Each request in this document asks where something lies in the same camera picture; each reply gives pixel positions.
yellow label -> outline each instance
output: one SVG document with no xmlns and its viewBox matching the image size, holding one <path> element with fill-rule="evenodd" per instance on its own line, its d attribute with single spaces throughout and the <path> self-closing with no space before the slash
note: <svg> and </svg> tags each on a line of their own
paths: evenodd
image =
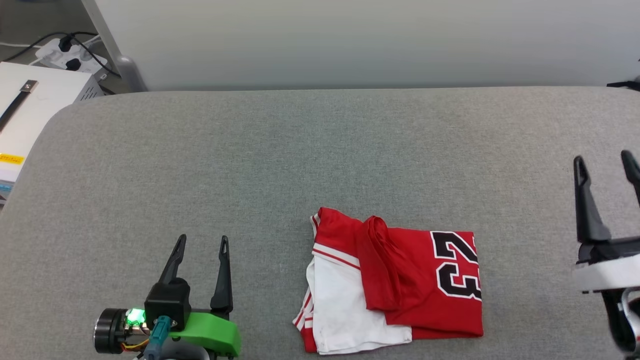
<svg viewBox="0 0 640 360">
<path fill-rule="evenodd" d="M 20 165 L 24 161 L 22 156 L 3 154 L 0 152 L 0 163 Z"/>
</svg>

teal connector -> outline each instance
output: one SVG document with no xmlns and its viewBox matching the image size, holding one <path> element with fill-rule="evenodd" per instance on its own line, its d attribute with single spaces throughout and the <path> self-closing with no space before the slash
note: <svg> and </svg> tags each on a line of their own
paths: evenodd
<svg viewBox="0 0 640 360">
<path fill-rule="evenodd" d="M 160 353 L 162 352 L 162 344 L 169 336 L 169 330 L 171 330 L 171 319 L 169 316 L 160 316 L 157 323 L 154 325 L 154 330 L 149 336 L 149 344 L 145 348 L 145 359 L 147 360 L 160 360 Z"/>
</svg>

white wall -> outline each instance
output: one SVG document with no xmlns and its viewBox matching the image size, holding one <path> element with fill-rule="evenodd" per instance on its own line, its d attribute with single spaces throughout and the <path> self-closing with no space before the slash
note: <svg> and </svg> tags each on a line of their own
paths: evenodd
<svg viewBox="0 0 640 360">
<path fill-rule="evenodd" d="M 640 75 L 638 0 L 95 3 L 114 51 L 135 61 L 149 90 L 604 85 Z"/>
</svg>

cable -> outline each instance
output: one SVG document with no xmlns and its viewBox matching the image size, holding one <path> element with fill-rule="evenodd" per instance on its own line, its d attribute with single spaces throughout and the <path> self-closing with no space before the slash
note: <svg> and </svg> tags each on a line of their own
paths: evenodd
<svg viewBox="0 0 640 360">
<path fill-rule="evenodd" d="M 106 88 L 106 87 L 104 87 L 104 86 L 102 86 L 102 85 L 99 85 L 99 86 L 100 86 L 100 88 L 102 89 L 102 92 L 104 92 L 105 94 L 108 94 L 108 95 L 115 95 L 115 94 L 116 94 L 116 93 L 114 93 L 113 91 L 111 91 L 109 88 Z"/>
<path fill-rule="evenodd" d="M 90 35 L 90 36 L 92 36 L 92 37 L 96 37 L 96 36 L 98 36 L 98 34 L 96 34 L 96 33 L 89 33 L 89 32 L 87 32 L 87 31 L 76 31 L 76 32 L 71 33 L 71 35 L 72 35 L 72 36 L 76 36 L 76 35 Z"/>
<path fill-rule="evenodd" d="M 118 74 L 117 72 L 109 69 L 108 67 L 106 67 L 106 65 L 104 65 L 100 60 L 98 60 L 98 58 L 95 57 L 95 55 L 91 52 L 91 50 L 89 50 L 89 48 L 87 48 L 82 41 L 76 39 L 75 37 L 72 37 L 71 39 L 75 40 L 78 45 L 82 46 L 84 50 L 86 50 L 87 53 L 89 53 L 89 55 L 91 55 L 91 57 L 98 63 L 100 64 L 101 67 L 104 68 L 104 70 L 107 70 L 110 74 L 122 79 L 122 76 L 120 76 L 120 74 Z"/>
<path fill-rule="evenodd" d="M 91 47 L 93 44 L 96 44 L 98 42 L 101 42 L 102 39 L 100 38 L 100 35 L 96 35 L 94 37 L 92 37 L 91 39 L 87 40 L 84 42 L 85 45 L 87 45 L 88 47 Z"/>
<path fill-rule="evenodd" d="M 21 52 L 19 52 L 19 53 L 15 54 L 15 55 L 13 55 L 13 56 L 9 56 L 8 58 L 6 58 L 6 59 L 4 59 L 4 60 L 2 60 L 2 61 L 11 61 L 11 60 L 13 60 L 13 59 L 17 58 L 18 56 L 20 56 L 20 55 L 22 55 L 22 54 L 26 53 L 27 51 L 29 51 L 29 50 L 31 50 L 31 49 L 33 49 L 33 47 L 34 47 L 34 46 L 36 46 L 36 45 L 38 45 L 41 41 L 43 41 L 43 40 L 45 40 L 45 39 L 47 39 L 47 38 L 50 38 L 50 37 L 52 37 L 53 35 L 69 35 L 69 34 L 67 34 L 67 33 L 62 33 L 62 32 L 60 32 L 60 31 L 57 31 L 57 32 L 55 32 L 55 33 L 51 33 L 51 34 L 46 34 L 45 36 L 43 36 L 43 37 L 39 38 L 39 39 L 38 39 L 36 42 L 34 42 L 33 44 L 31 44 L 31 45 L 27 46 L 27 47 L 26 47 L 25 49 L 23 49 Z"/>
<path fill-rule="evenodd" d="M 31 46 L 31 45 L 27 45 L 27 44 L 9 44 L 8 42 L 0 42 L 0 45 L 2 45 L 2 46 L 11 46 L 11 47 L 29 47 L 29 46 Z M 39 49 L 42 46 L 36 45 L 36 46 L 31 46 L 31 47 L 35 47 L 36 49 Z"/>
<path fill-rule="evenodd" d="M 139 343 L 137 345 L 124 345 L 124 343 L 120 343 L 120 346 L 125 351 L 137 351 L 137 350 L 134 350 L 134 349 L 142 347 L 142 346 L 145 346 L 148 343 L 149 343 L 149 339 L 146 339 L 145 341 L 142 341 L 141 343 Z"/>
<path fill-rule="evenodd" d="M 18 56 L 20 56 L 20 55 L 22 55 L 22 54 L 26 53 L 27 51 L 31 50 L 32 48 L 34 48 L 34 46 L 38 45 L 41 41 L 45 40 L 46 38 L 52 37 L 52 36 L 54 36 L 54 35 L 65 35 L 66 37 L 70 37 L 70 38 L 71 38 L 71 40 L 75 40 L 75 41 L 78 43 L 78 45 L 80 45 L 84 50 L 86 50 L 86 52 L 87 52 L 87 53 L 89 53 L 89 55 L 91 55 L 91 57 L 92 57 L 92 58 L 93 58 L 93 59 L 94 59 L 94 60 L 95 60 L 95 61 L 96 61 L 96 62 L 97 62 L 97 63 L 98 63 L 102 68 L 104 68 L 105 70 L 107 70 L 107 72 L 109 72 L 110 74 L 112 74 L 112 75 L 114 75 L 114 76 L 116 76 L 116 77 L 118 77 L 118 78 L 122 79 L 122 76 L 121 76 L 120 74 L 118 74 L 117 72 L 115 72 L 115 71 L 113 71 L 113 70 L 109 69 L 108 67 L 106 67 L 106 65 L 104 65 L 100 60 L 98 60 L 98 58 L 96 58 L 96 57 L 95 57 L 95 55 L 91 52 L 91 50 L 89 50 L 89 48 L 88 48 L 86 45 L 84 45 L 84 44 L 82 43 L 82 41 L 80 41 L 80 40 L 78 40 L 78 39 L 76 38 L 76 36 L 75 36 L 75 35 L 91 35 L 91 36 L 94 36 L 94 37 L 96 37 L 96 36 L 98 35 L 98 34 L 96 34 L 96 33 L 89 33 L 89 32 L 86 32 L 86 31 L 76 31 L 75 33 L 71 33 L 71 34 L 70 34 L 70 33 L 63 33 L 63 32 L 57 31 L 57 32 L 55 32 L 55 33 L 47 34 L 47 35 L 45 35 L 45 36 L 43 36 L 43 37 L 39 38 L 39 39 L 38 39 L 38 41 L 36 41 L 36 42 L 34 42 L 33 44 L 31 44 L 31 45 L 27 46 L 25 49 L 23 49 L 23 50 L 22 50 L 22 51 L 20 51 L 19 53 L 15 54 L 15 55 L 13 55 L 13 56 L 9 56 L 8 58 L 6 58 L 6 59 L 4 59 L 4 60 L 2 60 L 2 61 L 11 61 L 11 60 L 13 60 L 13 59 L 17 58 Z"/>
</svg>

green 3d-printed part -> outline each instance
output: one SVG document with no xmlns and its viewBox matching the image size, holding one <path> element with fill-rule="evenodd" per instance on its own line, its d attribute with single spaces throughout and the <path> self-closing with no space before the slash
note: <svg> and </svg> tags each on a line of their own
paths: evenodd
<svg viewBox="0 0 640 360">
<path fill-rule="evenodd" d="M 131 326 L 138 326 L 145 322 L 145 311 L 142 309 L 133 308 L 129 310 L 127 314 L 127 324 Z"/>
<path fill-rule="evenodd" d="M 170 332 L 169 336 L 180 337 L 221 356 L 237 357 L 240 354 L 237 326 L 210 313 L 191 313 L 184 330 Z"/>
</svg>

